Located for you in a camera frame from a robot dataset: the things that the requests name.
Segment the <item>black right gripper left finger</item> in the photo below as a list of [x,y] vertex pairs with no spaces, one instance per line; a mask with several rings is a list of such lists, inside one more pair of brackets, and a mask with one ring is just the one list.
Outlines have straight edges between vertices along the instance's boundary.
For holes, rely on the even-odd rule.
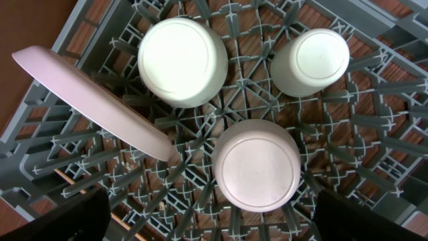
[[107,192],[96,188],[2,235],[1,241],[103,240],[110,212]]

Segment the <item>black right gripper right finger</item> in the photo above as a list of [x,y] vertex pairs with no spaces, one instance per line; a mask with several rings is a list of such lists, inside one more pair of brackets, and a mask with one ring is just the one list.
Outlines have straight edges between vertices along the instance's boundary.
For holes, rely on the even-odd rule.
[[322,240],[427,241],[328,189],[318,193],[313,222]]

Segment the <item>wooden chopstick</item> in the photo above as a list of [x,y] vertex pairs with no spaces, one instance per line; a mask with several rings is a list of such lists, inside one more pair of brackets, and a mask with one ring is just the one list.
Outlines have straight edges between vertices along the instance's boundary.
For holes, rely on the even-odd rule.
[[[75,181],[72,178],[68,177],[64,172],[60,171],[59,169],[54,169],[54,171],[64,180],[66,180],[70,185],[75,184]],[[129,231],[131,229],[131,227],[125,222],[123,222],[116,214],[111,213],[111,217],[117,224],[120,224],[125,230]],[[134,237],[138,238],[141,241],[146,241],[146,239],[140,234],[135,234]]]

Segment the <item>large white plate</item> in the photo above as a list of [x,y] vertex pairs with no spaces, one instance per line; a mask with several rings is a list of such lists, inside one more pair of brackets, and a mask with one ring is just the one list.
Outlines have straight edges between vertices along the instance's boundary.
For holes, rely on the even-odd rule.
[[170,159],[173,145],[166,134],[53,50],[30,46],[12,57],[50,92],[103,129],[155,159]]

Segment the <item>white cup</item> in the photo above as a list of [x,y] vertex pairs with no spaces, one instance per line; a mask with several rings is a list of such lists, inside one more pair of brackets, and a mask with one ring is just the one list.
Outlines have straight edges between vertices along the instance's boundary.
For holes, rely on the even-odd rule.
[[274,55],[270,75],[284,94],[305,97],[339,80],[349,61],[348,44],[340,34],[330,29],[311,29]]

